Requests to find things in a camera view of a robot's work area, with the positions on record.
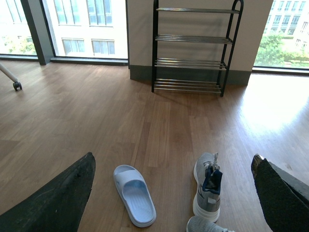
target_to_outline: black metal shoe rack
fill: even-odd
[[[239,10],[236,10],[237,3],[240,2]],[[154,21],[153,21],[153,58],[152,58],[152,92],[155,89],[176,90],[186,92],[207,92],[218,93],[221,97],[224,95],[228,73],[232,61],[237,33],[240,25],[240,19],[243,11],[243,0],[234,0],[231,10],[216,9],[192,9],[192,8],[162,8],[159,7],[159,0],[154,0]],[[158,34],[159,12],[196,12],[196,13],[214,13],[214,14],[230,14],[227,27],[226,37],[210,37],[210,36],[184,36],[184,35],[168,35]],[[238,15],[235,27],[234,38],[230,38],[231,27],[234,15]],[[208,43],[208,44],[224,44],[221,61],[213,60],[192,60],[177,58],[158,58],[158,42],[187,42],[187,43]],[[226,48],[231,45],[228,63],[225,63]],[[193,80],[177,80],[177,79],[158,79],[157,67],[169,68],[188,68],[188,69],[208,69],[218,70],[217,82],[193,81]],[[221,84],[222,70],[225,70],[224,81]]]

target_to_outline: white pole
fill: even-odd
[[[0,63],[0,70],[7,75],[13,82],[18,82],[18,79],[11,73],[7,68],[5,68],[1,63]]]

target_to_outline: window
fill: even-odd
[[[270,16],[268,16],[268,19],[267,19],[267,22],[266,22],[266,24],[267,24],[267,25],[269,24],[270,19],[271,19],[271,15],[270,15]]]
[[[87,0],[87,3],[90,25],[112,25],[111,0]]]
[[[273,22],[273,25],[278,25],[281,19],[281,15],[276,15],[275,16],[275,20]]]
[[[294,35],[294,31],[295,31],[295,29],[289,29],[288,30],[288,35]]]
[[[279,3],[279,7],[278,7],[278,11],[282,10],[282,6],[283,6],[283,4],[284,4],[284,1],[280,1],[280,3]]]
[[[292,11],[295,11],[296,8],[297,8],[297,6],[298,6],[298,2],[296,1],[296,2],[294,2],[294,4],[293,4]]]
[[[276,1],[273,1],[272,5],[271,5],[271,10],[274,10],[275,5],[276,5]]]
[[[282,2],[282,10],[274,13]],[[305,3],[309,0],[277,1],[267,19],[254,66],[309,70],[309,5]]]
[[[298,10],[303,11],[305,4],[306,4],[306,2],[302,1]]]
[[[291,16],[286,15],[283,19],[282,25],[288,25],[290,21]]]
[[[300,16],[294,16],[291,25],[297,25]]]
[[[115,44],[114,41],[103,41],[103,40],[93,40],[93,53],[95,55],[105,54],[113,55],[115,54]]]
[[[287,1],[285,8],[284,8],[284,11],[288,11],[289,8],[290,8],[290,5],[291,5],[291,1]]]
[[[296,47],[299,46],[300,40],[296,40]]]
[[[85,52],[83,40],[62,39],[66,56],[70,53]]]
[[[20,0],[6,0],[6,3],[14,23],[27,23]]]
[[[77,0],[54,0],[59,24],[78,25],[80,16]]]
[[[307,26],[308,26],[308,22],[304,22],[302,30],[305,30],[307,28]]]

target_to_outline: caster wheel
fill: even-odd
[[[20,90],[23,89],[23,87],[21,86],[21,83],[17,82],[17,81],[13,83],[13,87],[14,87],[15,91],[18,91],[18,88],[20,88]]]

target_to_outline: shoelace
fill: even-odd
[[[205,169],[212,167],[213,171],[217,169],[220,170],[220,166],[217,163],[217,159],[218,159],[218,153],[214,154],[214,162],[211,162],[211,161],[203,162]]]

